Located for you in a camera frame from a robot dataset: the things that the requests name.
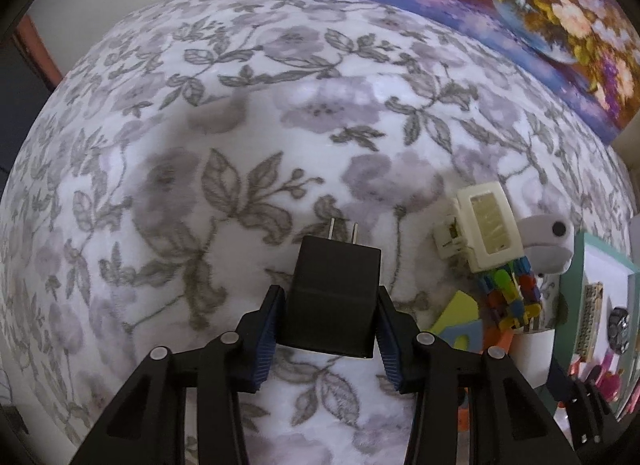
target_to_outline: floral tablecloth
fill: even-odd
[[[475,290],[431,227],[496,179],[517,216],[562,212],[628,253],[620,160],[480,43],[359,0],[169,0],[114,26],[34,124],[0,205],[0,325],[77,445],[148,351],[233,329],[332,217],[427,328]],[[254,464],[402,463],[412,404],[377,353],[280,348],[241,401]]]

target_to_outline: black power adapter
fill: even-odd
[[[379,249],[305,236],[287,294],[277,342],[285,346],[372,358],[376,301],[380,283]]]

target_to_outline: floral painting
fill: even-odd
[[[605,143],[640,108],[640,37],[615,0],[375,1],[437,20],[506,55]]]

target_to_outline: yellow foam piece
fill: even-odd
[[[478,318],[478,303],[463,291],[458,290],[429,331],[438,335],[444,328],[466,324]]]

